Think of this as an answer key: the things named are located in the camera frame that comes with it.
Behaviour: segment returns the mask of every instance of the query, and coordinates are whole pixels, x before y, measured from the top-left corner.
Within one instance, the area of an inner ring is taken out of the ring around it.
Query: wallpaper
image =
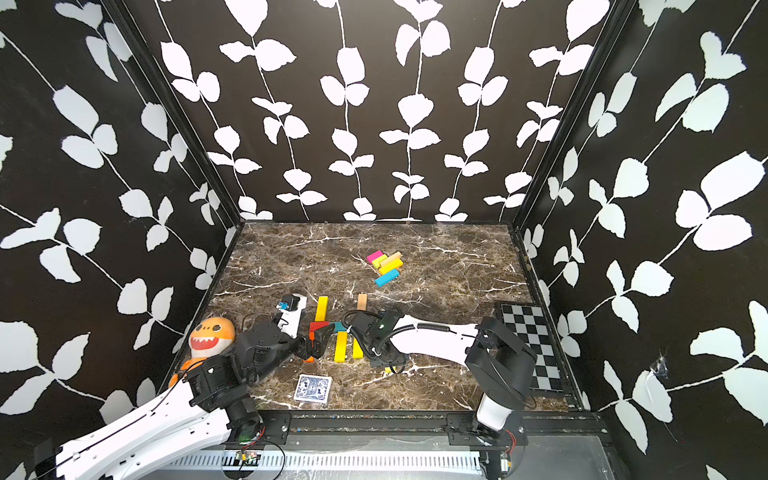
[[[639,1],[521,232],[632,478],[765,470],[766,13]]]
[[[95,3],[0,0],[0,478],[154,398],[233,220]]]
[[[513,218],[611,7],[127,6],[243,219],[469,223]]]

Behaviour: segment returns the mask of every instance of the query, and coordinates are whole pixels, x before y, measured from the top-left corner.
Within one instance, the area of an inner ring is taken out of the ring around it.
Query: brown marble table
[[[402,252],[398,279],[378,288],[366,257]],[[368,293],[368,309],[398,303],[416,318],[476,323],[496,300],[530,302],[517,254],[503,225],[252,223],[246,225],[217,285],[208,316],[235,320],[273,313],[286,293],[307,296],[300,333],[314,320],[318,296],[328,296],[327,320],[338,321]],[[256,317],[254,321],[264,321]],[[237,331],[245,326],[236,325]],[[262,409],[476,409],[482,391],[463,366],[413,355],[399,375],[372,369],[365,359],[333,361],[336,337],[314,363],[293,357],[253,387]],[[327,404],[296,402],[300,373],[333,377]]]

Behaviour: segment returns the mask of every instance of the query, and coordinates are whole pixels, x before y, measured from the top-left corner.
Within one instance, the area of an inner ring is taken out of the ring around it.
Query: pink block
[[[384,254],[384,253],[382,253],[382,251],[381,251],[381,250],[377,250],[376,252],[374,252],[374,253],[371,253],[370,255],[368,255],[368,256],[366,257],[366,259],[368,260],[368,263],[373,263],[373,261],[374,261],[374,260],[376,260],[377,258],[379,258],[380,256],[382,256],[383,254]]]

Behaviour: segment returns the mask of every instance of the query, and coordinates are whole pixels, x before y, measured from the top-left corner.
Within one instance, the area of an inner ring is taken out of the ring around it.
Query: wooden block
[[[382,275],[385,275],[388,272],[393,271],[395,268],[400,268],[401,266],[402,266],[402,260],[397,259],[394,262],[390,262],[389,264],[387,264],[387,266],[382,266],[381,268],[379,268],[379,273],[381,273]]]
[[[326,311],[328,310],[328,297],[321,296],[317,299],[317,311],[315,312],[316,322],[326,321]]]
[[[336,353],[333,355],[333,361],[344,363],[346,361],[346,340],[347,332],[338,332],[336,334]]]

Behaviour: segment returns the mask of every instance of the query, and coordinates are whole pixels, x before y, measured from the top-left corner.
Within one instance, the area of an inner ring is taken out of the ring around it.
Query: checkerboard
[[[560,370],[541,307],[502,303],[502,316],[504,323],[536,352],[531,388],[561,392]]]

